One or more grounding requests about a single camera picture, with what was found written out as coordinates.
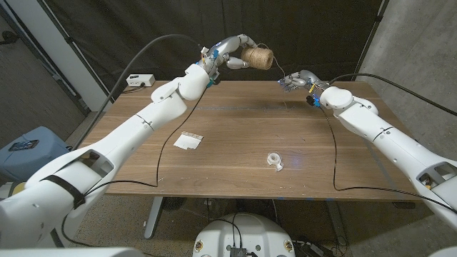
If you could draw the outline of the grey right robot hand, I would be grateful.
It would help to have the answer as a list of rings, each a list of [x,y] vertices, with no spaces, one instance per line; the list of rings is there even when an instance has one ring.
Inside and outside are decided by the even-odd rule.
[[[289,74],[278,80],[279,85],[285,92],[291,92],[298,89],[307,90],[307,92],[318,99],[321,94],[329,87],[329,84],[320,80],[317,75],[308,70],[301,70]]]

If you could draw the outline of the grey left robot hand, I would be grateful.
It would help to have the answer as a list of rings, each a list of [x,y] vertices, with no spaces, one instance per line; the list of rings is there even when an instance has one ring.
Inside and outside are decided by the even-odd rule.
[[[229,69],[248,68],[249,62],[230,56],[230,53],[235,52],[240,46],[256,48],[258,45],[245,34],[231,36],[214,44],[210,49],[203,47],[198,65],[213,79],[219,76],[218,67],[223,63],[226,63]]]

